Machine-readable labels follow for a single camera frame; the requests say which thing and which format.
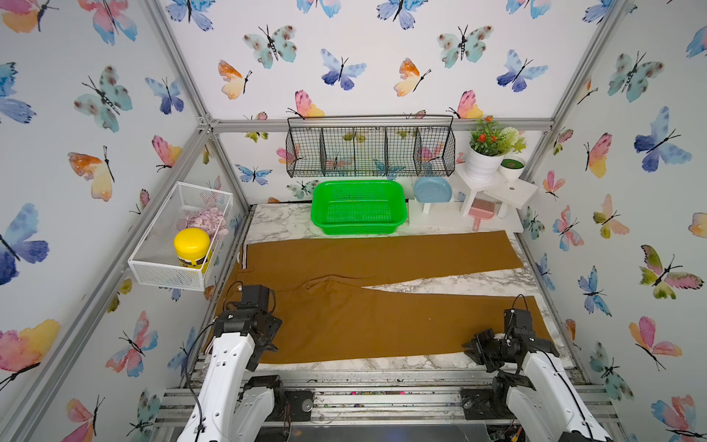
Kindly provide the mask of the white mesh wall basket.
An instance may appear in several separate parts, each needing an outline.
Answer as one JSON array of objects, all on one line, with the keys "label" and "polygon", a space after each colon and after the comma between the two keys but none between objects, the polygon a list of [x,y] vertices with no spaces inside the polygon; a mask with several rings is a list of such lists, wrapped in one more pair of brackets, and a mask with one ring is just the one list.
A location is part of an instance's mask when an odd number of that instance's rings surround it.
[{"label": "white mesh wall basket", "polygon": [[215,250],[232,232],[232,206],[231,193],[176,183],[128,260],[136,282],[204,290]]}]

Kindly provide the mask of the yellow lidded jar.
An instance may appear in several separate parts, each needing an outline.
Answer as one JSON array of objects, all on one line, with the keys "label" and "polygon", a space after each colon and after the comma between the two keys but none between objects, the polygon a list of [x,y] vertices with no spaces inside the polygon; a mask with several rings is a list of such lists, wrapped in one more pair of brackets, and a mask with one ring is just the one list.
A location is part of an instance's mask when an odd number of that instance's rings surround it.
[{"label": "yellow lidded jar", "polygon": [[201,269],[207,262],[211,239],[197,228],[186,228],[174,238],[173,247],[182,267]]}]

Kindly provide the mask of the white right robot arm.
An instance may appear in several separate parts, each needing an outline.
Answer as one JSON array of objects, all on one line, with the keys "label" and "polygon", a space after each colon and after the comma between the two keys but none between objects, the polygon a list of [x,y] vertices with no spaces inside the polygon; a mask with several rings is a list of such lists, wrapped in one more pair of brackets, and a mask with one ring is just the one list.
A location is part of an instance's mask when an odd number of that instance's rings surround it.
[{"label": "white right robot arm", "polygon": [[464,354],[493,375],[491,388],[460,392],[467,420],[514,419],[528,441],[611,441],[581,399],[553,342],[537,337],[526,309],[504,311],[504,332],[476,333]]}]

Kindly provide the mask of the small white pot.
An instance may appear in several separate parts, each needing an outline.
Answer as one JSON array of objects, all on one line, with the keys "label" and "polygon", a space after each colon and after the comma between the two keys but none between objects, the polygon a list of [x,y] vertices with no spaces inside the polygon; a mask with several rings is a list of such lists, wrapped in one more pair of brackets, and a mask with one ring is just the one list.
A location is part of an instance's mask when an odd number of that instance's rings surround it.
[{"label": "small white pot", "polygon": [[519,180],[525,170],[525,162],[521,158],[504,158],[498,171],[508,183]]}]

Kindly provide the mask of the green plastic basket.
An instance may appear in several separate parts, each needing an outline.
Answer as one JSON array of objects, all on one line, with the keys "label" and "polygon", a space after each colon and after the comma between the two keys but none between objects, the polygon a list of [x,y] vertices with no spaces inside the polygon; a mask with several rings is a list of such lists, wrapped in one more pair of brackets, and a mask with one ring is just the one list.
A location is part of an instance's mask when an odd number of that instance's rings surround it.
[{"label": "green plastic basket", "polygon": [[408,219],[404,189],[393,180],[322,182],[311,221],[326,235],[390,235]]}]

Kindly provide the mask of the white step shelf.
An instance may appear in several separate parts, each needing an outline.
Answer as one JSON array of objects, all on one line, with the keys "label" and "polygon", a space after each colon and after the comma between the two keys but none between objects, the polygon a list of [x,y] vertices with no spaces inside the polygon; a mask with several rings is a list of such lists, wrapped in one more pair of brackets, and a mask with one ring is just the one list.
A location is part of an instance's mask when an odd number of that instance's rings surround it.
[{"label": "white step shelf", "polygon": [[520,210],[525,208],[539,191],[537,185],[524,180],[508,182],[500,172],[497,172],[490,182],[481,184],[470,179],[462,167],[457,168],[450,178],[452,184],[459,184],[467,191],[464,201],[457,202],[452,198],[448,203],[423,204],[410,200],[409,222],[412,226],[472,229],[472,204],[476,200],[484,200],[495,205],[495,214],[490,219],[480,221],[480,231],[524,231]]}]

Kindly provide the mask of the light blue round plate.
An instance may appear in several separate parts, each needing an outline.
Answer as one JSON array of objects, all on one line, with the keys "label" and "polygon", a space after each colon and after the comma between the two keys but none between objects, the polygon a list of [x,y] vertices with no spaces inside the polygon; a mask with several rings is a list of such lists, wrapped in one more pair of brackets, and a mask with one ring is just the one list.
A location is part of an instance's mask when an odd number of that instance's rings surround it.
[{"label": "light blue round plate", "polygon": [[414,184],[414,197],[421,204],[445,204],[452,199],[452,187],[441,177],[422,177]]}]

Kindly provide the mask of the metal base rail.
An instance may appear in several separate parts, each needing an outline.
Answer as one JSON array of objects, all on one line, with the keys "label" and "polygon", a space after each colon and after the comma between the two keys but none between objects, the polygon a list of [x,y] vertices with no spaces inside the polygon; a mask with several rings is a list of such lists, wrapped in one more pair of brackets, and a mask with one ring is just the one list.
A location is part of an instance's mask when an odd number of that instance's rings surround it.
[{"label": "metal base rail", "polygon": [[[509,412],[492,412],[493,375],[483,369],[450,370],[262,370],[279,376],[289,395],[294,430],[305,427],[441,427],[480,425],[491,436],[521,423]],[[603,387],[579,380],[576,390],[614,441],[628,441]],[[194,405],[186,388],[169,389],[156,419],[153,441],[176,441]]]}]

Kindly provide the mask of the brown long pants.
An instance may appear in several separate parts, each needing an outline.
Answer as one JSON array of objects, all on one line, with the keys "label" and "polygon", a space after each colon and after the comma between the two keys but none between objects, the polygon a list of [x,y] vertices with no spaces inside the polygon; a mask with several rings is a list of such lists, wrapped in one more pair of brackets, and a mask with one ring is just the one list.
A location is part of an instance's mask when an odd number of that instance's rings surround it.
[{"label": "brown long pants", "polygon": [[276,295],[283,324],[265,364],[458,353],[475,335],[502,331],[510,297],[414,294],[417,279],[514,270],[503,232],[255,243],[231,282]]}]

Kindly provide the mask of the pink dustpan brush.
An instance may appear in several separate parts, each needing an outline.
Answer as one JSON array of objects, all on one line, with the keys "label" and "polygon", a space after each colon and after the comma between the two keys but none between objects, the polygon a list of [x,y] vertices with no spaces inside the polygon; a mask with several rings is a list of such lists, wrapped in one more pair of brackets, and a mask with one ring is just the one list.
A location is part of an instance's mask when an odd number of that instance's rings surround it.
[{"label": "pink dustpan brush", "polygon": [[488,221],[495,217],[496,204],[484,199],[475,198],[471,204],[468,215],[473,218],[472,230],[478,232],[482,221]]}]

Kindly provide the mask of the white potted flower plant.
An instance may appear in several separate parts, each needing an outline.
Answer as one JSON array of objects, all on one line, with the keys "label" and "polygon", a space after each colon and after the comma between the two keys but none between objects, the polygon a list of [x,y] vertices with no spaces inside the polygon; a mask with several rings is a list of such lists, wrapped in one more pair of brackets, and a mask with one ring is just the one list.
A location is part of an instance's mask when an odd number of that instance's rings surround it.
[{"label": "white potted flower plant", "polygon": [[500,124],[491,115],[482,117],[469,135],[471,154],[465,171],[475,182],[493,180],[507,155],[521,153],[527,147],[526,138],[517,128]]}]

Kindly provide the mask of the pink shells bag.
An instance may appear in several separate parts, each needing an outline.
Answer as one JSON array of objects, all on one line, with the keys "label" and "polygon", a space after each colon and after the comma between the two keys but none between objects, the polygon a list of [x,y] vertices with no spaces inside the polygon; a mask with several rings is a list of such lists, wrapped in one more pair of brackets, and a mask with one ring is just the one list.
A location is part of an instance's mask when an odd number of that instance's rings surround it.
[{"label": "pink shells bag", "polygon": [[204,208],[186,220],[186,228],[197,228],[204,231],[209,239],[222,239],[228,235],[226,218],[217,207]]}]

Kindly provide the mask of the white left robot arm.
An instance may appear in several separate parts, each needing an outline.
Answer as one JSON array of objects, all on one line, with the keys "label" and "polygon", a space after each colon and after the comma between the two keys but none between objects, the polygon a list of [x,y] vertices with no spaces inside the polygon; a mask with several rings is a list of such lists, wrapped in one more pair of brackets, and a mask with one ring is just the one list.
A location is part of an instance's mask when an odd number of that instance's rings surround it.
[{"label": "white left robot arm", "polygon": [[180,441],[254,441],[276,408],[277,376],[243,380],[265,352],[277,350],[282,321],[274,317],[275,294],[263,285],[245,285],[240,292],[240,300],[211,324],[208,370]]}]

